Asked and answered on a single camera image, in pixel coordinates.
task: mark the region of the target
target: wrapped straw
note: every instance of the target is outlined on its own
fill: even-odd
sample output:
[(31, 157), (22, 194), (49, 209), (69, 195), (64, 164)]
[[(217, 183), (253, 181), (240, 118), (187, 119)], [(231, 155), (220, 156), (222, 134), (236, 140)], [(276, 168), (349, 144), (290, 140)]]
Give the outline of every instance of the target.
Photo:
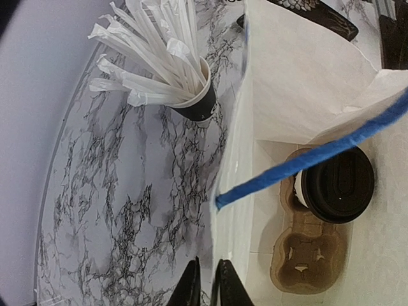
[(153, 75), (153, 79), (126, 71), (106, 59), (98, 68), (110, 79), (95, 78), (91, 91), (128, 92), (127, 102), (140, 105), (182, 105), (193, 99), (207, 80), (201, 72), (193, 0), (126, 0), (130, 12), (110, 6), (115, 16), (103, 15), (105, 29), (95, 24), (88, 36), (125, 55)]

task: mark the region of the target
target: black lid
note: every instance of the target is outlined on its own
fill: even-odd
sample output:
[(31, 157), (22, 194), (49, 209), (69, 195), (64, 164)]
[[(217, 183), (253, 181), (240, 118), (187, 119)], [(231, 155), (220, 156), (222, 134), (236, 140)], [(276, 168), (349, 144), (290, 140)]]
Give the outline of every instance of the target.
[(361, 215), (374, 192), (374, 171), (358, 147), (303, 171), (302, 193), (310, 211), (330, 223)]

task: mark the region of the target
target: cardboard cup holder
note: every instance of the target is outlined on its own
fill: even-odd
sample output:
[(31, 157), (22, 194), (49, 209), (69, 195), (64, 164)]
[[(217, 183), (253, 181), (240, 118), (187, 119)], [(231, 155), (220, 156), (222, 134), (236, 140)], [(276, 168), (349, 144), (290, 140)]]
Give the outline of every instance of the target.
[[(297, 150), (288, 159), (307, 150)], [(321, 221), (298, 201), (294, 177), (280, 183), (280, 203), (288, 222), (275, 243), (270, 278), (283, 292), (322, 293), (334, 285), (345, 267), (347, 231), (344, 225)]]

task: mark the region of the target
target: gray marble vein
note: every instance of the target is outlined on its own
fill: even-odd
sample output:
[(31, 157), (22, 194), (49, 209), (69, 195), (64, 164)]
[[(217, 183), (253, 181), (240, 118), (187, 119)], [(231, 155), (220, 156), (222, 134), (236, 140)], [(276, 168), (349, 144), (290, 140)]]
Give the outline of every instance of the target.
[(165, 305), (187, 262), (200, 258), (209, 303), (208, 197), (221, 161), (244, 36), (242, 6), (199, 0), (199, 48), (219, 108), (195, 124), (163, 106), (133, 108), (93, 93), (94, 61), (135, 63), (99, 45), (74, 93), (46, 186), (37, 262), (38, 305)]

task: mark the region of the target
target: white paper bag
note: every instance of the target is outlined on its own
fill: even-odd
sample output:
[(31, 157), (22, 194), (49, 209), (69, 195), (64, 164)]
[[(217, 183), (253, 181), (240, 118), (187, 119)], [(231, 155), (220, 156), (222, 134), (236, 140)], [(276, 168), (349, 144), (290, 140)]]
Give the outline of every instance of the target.
[[(248, 69), (214, 196), (283, 162), (299, 145), (354, 131), (408, 87), (408, 71), (377, 71), (348, 41), (266, 0), (248, 0), (247, 17)], [(212, 205), (214, 266), (230, 259), (255, 305), (408, 305), (408, 119), (365, 150), (376, 189), (366, 212), (348, 225), (346, 266), (332, 288), (303, 296), (272, 284), (273, 244), (285, 222), (278, 184), (220, 211)], [(251, 231), (262, 232), (256, 243), (269, 246), (253, 249)]]

